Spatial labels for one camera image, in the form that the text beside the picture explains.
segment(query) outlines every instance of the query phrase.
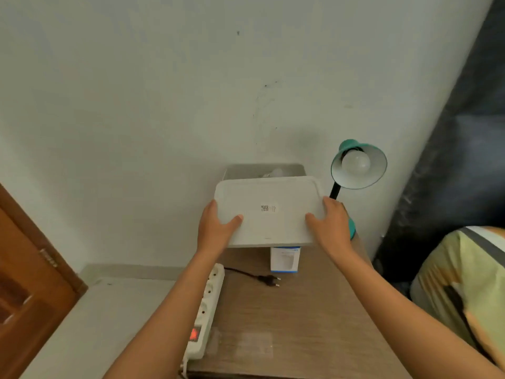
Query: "door panel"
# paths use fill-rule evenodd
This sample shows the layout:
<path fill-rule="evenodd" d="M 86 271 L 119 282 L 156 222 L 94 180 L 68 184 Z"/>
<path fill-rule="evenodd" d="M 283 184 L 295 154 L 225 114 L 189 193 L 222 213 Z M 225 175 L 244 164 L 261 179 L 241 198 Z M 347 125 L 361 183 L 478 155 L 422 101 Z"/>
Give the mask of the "door panel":
<path fill-rule="evenodd" d="M 66 280 L 0 210 L 0 375 L 19 377 L 77 301 Z"/>

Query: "teal desk lamp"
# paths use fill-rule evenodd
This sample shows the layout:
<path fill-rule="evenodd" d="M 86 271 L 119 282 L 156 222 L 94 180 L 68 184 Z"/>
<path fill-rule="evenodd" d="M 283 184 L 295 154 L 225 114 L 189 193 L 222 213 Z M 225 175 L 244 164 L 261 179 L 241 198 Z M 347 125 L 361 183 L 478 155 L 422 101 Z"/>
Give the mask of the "teal desk lamp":
<path fill-rule="evenodd" d="M 331 177 L 335 183 L 330 198 L 337 199 L 340 188 L 358 190 L 375 184 L 387 168 L 387 159 L 381 149 L 369 143 L 346 139 L 338 147 L 338 154 L 331 163 Z M 356 225 L 349 218 L 351 239 L 356 234 Z"/>

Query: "white tile floor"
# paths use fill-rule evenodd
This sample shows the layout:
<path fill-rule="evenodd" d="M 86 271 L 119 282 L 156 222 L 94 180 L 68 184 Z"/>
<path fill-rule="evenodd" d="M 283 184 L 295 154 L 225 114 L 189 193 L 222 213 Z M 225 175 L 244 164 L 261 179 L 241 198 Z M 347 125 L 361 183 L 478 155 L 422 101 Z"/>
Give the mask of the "white tile floor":
<path fill-rule="evenodd" d="M 98 281 L 21 379 L 100 379 L 174 283 L 127 278 Z"/>

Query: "white plastic lid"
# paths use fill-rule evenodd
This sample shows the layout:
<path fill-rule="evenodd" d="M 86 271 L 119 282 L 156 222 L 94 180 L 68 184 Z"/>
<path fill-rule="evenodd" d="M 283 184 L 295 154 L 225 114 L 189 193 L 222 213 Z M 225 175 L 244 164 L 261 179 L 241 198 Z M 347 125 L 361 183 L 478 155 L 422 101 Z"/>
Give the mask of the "white plastic lid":
<path fill-rule="evenodd" d="M 244 216 L 230 247 L 310 245 L 305 214 L 324 217 L 319 181 L 310 176 L 224 180 L 214 198 L 221 223 Z"/>

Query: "white light bulb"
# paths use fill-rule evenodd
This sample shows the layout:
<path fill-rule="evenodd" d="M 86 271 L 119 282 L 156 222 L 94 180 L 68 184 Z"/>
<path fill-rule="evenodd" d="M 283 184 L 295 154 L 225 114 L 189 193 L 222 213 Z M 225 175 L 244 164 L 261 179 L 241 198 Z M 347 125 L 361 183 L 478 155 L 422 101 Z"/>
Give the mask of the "white light bulb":
<path fill-rule="evenodd" d="M 364 152 L 350 150 L 342 159 L 342 168 L 350 174 L 366 174 L 370 169 L 370 158 Z"/>

